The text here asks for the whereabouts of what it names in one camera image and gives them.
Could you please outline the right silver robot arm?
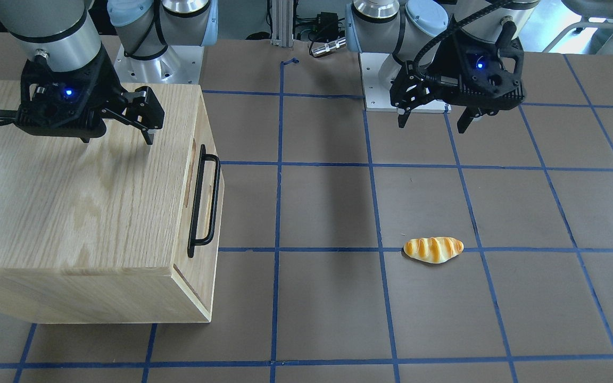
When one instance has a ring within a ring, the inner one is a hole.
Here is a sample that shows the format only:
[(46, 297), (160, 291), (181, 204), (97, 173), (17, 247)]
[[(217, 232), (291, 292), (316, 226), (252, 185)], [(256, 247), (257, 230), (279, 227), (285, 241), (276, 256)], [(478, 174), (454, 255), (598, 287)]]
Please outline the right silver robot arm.
[(122, 86), (87, 1), (0, 1), (0, 22), (27, 55), (20, 105), (0, 110), (0, 126), (88, 143), (104, 136), (104, 121), (112, 119), (153, 143), (165, 112), (151, 84), (185, 82), (174, 48), (217, 42), (218, 2), (109, 1), (107, 12), (129, 74), (142, 83), (136, 90)]

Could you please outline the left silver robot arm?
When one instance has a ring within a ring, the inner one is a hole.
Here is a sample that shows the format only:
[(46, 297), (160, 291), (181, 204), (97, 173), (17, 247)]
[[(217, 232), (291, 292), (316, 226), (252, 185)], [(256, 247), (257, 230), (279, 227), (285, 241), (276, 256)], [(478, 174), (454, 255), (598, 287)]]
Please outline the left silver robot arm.
[(388, 54), (390, 106), (404, 128), (417, 107), (462, 106), (459, 133), (526, 99), (518, 34), (538, 1), (353, 1), (345, 16), (351, 51)]

